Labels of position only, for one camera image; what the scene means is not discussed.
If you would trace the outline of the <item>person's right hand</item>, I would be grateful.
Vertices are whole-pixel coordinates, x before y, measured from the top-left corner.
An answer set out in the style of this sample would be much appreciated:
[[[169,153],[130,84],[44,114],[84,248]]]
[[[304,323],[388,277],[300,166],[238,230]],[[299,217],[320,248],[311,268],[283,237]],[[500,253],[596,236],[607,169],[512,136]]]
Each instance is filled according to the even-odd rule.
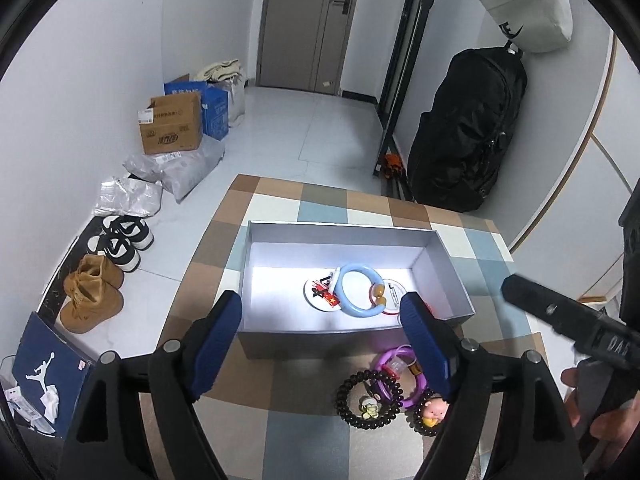
[[[565,398],[565,407],[570,423],[575,427],[580,421],[580,413],[576,403],[577,368],[567,368],[562,371],[561,382],[572,391]],[[599,416],[590,426],[590,434],[606,443],[598,466],[601,469],[610,468],[617,457],[623,452],[627,442],[634,434],[639,422],[639,395],[626,408],[605,413]]]

